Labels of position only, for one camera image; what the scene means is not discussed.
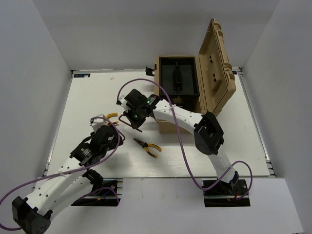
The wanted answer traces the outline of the brown hex key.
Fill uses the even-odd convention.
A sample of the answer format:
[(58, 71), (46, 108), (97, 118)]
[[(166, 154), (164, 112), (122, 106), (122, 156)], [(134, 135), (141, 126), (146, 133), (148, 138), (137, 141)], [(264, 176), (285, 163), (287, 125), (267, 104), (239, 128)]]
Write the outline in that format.
[(123, 123), (123, 124), (125, 124), (125, 125), (131, 127), (132, 129), (134, 129), (134, 130), (136, 130), (136, 131), (142, 133), (142, 131), (141, 131), (138, 127), (133, 126), (130, 122), (126, 121), (126, 116), (125, 116), (124, 114), (120, 115), (120, 116), (118, 117), (118, 120), (119, 120), (121, 123)]

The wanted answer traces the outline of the black toolbox tray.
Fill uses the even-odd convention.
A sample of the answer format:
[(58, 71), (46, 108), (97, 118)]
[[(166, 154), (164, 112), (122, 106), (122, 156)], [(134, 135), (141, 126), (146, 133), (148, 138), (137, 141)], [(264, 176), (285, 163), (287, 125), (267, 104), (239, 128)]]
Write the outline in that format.
[(170, 98), (199, 97), (196, 62), (194, 57), (160, 57), (159, 84)]

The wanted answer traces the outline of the tan plastic toolbox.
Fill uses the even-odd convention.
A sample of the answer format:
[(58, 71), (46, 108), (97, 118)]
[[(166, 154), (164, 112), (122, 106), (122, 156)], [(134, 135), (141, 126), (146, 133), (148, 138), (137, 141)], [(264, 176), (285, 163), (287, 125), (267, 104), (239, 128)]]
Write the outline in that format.
[(191, 112), (219, 115), (236, 91), (221, 25), (210, 20), (198, 56), (158, 56), (154, 79), (156, 95)]

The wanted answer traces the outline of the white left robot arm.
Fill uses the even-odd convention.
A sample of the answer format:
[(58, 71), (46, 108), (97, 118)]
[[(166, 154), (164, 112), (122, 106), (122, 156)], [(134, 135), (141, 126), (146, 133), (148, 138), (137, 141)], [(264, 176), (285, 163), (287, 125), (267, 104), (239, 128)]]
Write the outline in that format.
[(52, 219), (63, 209), (87, 193), (99, 194), (103, 177), (91, 166), (106, 153), (122, 145), (113, 126), (103, 125), (85, 138), (58, 170), (57, 177), (48, 178), (25, 198), (12, 201), (13, 220), (27, 234), (43, 234)]

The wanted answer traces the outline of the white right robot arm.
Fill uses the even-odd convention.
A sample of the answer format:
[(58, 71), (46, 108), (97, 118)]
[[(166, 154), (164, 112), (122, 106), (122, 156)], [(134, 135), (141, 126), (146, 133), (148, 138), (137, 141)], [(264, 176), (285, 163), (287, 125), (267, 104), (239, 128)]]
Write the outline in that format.
[(224, 132), (213, 113), (194, 113), (170, 106), (167, 100), (157, 95), (146, 97), (136, 89), (126, 96), (119, 97), (118, 103), (124, 108), (123, 115), (127, 117), (133, 129), (138, 130), (147, 117), (152, 117), (178, 124), (187, 130), (194, 136), (195, 147), (210, 159), (220, 180), (216, 187), (227, 195), (237, 190), (239, 175), (232, 168), (224, 150)]

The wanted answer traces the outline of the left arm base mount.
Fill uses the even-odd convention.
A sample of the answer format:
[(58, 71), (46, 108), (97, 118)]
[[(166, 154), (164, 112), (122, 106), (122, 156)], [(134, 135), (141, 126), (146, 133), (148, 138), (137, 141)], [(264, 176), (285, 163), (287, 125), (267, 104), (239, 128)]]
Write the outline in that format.
[(92, 187), (92, 193), (76, 200), (71, 206), (81, 207), (117, 207), (121, 200), (123, 179), (104, 179)]

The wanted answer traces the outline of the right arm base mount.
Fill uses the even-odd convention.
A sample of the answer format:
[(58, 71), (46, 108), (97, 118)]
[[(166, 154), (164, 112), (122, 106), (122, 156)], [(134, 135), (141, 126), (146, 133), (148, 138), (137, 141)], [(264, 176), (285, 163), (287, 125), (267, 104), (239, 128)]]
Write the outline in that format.
[(226, 207), (250, 207), (249, 194), (239, 199), (247, 192), (247, 183), (244, 179), (239, 179), (232, 192), (225, 192), (220, 187), (215, 186), (203, 192), (205, 208), (226, 208)]

